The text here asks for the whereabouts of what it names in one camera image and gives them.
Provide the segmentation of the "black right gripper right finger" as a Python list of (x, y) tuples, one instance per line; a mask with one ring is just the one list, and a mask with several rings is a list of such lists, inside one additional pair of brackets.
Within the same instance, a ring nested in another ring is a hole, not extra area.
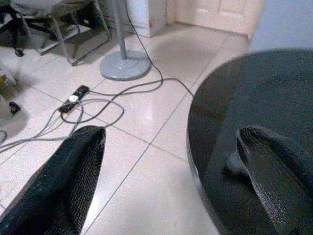
[(291, 138), (262, 126), (238, 129), (239, 157), (280, 235), (313, 233), (313, 157)]

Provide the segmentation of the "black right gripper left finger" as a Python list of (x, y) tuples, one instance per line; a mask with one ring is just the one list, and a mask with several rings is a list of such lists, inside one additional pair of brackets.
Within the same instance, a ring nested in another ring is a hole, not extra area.
[(0, 216), (2, 235), (78, 235), (95, 193), (106, 129), (84, 126), (65, 139)]

